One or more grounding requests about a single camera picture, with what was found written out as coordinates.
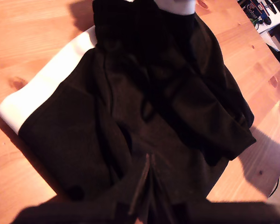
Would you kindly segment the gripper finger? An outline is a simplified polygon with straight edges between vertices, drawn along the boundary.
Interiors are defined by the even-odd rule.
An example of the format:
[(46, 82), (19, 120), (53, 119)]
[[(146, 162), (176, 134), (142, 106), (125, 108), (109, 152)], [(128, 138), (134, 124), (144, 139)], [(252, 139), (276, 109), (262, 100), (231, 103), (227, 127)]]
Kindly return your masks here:
[(147, 221), (151, 210), (151, 155), (143, 154), (112, 188), (113, 221)]
[(172, 204), (156, 170), (155, 155), (151, 154), (151, 221), (185, 221), (184, 204)]

